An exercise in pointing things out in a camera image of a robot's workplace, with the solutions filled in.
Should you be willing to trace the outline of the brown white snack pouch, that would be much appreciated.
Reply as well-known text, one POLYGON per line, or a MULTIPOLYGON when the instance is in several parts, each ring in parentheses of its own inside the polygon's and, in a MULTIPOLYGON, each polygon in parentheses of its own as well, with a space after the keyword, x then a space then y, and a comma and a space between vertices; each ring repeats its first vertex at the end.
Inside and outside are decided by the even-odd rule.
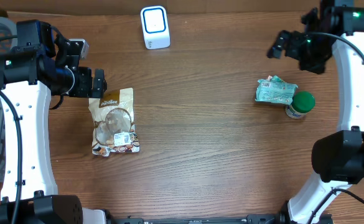
POLYGON ((134 90, 107 92, 100 99, 89 99, 93 120, 92 153, 108 157, 111 153, 140 151, 134 122, 134 90))

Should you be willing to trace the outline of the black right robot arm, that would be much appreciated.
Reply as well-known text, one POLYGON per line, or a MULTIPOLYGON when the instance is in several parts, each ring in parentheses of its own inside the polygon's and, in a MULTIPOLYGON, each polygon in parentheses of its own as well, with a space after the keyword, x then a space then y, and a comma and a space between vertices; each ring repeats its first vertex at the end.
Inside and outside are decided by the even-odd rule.
POLYGON ((331 223, 326 208, 364 179, 364 7, 322 0, 301 21, 304 31, 280 31, 267 56, 296 59, 301 70, 316 74, 333 58, 339 119, 336 132, 313 145, 309 179, 277 214, 266 215, 268 223, 331 223))

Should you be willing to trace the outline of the large teal wipes pack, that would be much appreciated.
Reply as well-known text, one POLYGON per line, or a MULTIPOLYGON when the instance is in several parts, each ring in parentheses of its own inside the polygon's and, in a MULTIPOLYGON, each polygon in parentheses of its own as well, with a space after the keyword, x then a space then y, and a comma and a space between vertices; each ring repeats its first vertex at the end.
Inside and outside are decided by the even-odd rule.
POLYGON ((277 75, 258 80, 256 102, 290 105, 298 85, 287 83, 277 75))

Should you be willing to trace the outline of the green lid jar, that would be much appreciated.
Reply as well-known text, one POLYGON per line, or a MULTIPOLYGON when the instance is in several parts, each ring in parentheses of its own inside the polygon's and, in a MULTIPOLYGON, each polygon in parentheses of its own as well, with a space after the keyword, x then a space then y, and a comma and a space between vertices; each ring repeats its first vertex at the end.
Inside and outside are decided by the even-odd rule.
POLYGON ((292 103, 287 105, 285 112, 292 119, 301 119, 315 107, 315 98, 308 91, 300 91, 292 98, 292 103))

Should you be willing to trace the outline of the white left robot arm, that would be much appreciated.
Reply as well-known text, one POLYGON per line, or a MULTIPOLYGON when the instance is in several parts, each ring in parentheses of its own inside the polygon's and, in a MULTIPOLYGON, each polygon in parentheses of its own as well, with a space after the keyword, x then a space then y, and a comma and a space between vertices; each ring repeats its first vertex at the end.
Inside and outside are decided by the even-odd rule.
POLYGON ((80 66, 87 42, 68 39, 47 22, 21 21, 16 31, 17 45, 0 55, 6 137, 0 223, 110 223, 106 210, 58 193, 49 146, 51 98, 103 97, 104 71, 80 66))

